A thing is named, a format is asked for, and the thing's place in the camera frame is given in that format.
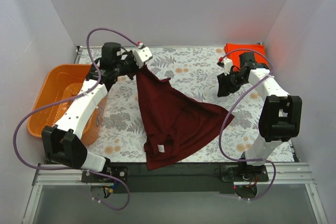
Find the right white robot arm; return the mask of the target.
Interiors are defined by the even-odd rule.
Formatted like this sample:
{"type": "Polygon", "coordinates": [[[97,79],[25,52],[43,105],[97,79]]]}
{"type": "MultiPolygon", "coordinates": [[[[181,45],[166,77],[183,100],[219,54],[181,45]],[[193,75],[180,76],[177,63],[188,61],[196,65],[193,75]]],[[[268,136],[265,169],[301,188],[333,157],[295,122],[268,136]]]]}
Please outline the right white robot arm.
{"type": "Polygon", "coordinates": [[[233,94],[249,83],[264,102],[258,122],[259,135],[238,159],[243,162],[237,168],[238,176],[246,181],[257,174],[255,166],[263,165],[278,146],[298,136],[302,111],[301,97],[285,91],[272,76],[270,64],[256,60],[257,53],[252,49],[242,49],[239,67],[227,56],[221,57],[217,63],[224,70],[217,77],[218,97],[233,94]]]}

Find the maroon t shirt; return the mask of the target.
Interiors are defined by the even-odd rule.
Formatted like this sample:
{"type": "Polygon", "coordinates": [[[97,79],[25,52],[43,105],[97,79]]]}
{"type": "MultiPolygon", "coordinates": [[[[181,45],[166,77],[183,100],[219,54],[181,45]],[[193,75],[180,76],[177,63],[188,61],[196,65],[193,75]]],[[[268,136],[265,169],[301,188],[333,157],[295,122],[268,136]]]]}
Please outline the maroon t shirt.
{"type": "Polygon", "coordinates": [[[136,73],[149,170],[179,162],[214,140],[234,119],[218,105],[198,102],[160,80],[147,66],[136,73]]]}

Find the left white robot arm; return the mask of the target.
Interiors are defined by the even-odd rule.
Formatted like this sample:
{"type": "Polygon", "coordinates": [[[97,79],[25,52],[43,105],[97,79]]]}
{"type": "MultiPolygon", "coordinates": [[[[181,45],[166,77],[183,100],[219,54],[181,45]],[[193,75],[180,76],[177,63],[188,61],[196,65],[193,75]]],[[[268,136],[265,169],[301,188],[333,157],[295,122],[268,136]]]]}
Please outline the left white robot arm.
{"type": "Polygon", "coordinates": [[[93,170],[100,182],[111,178],[108,158],[87,150],[82,142],[84,129],[99,104],[107,96],[119,76],[133,78],[135,73],[151,59],[146,47],[126,50],[119,43],[107,42],[101,57],[94,60],[78,98],[75,98],[64,115],[41,132],[46,158],[73,169],[93,170]]]}

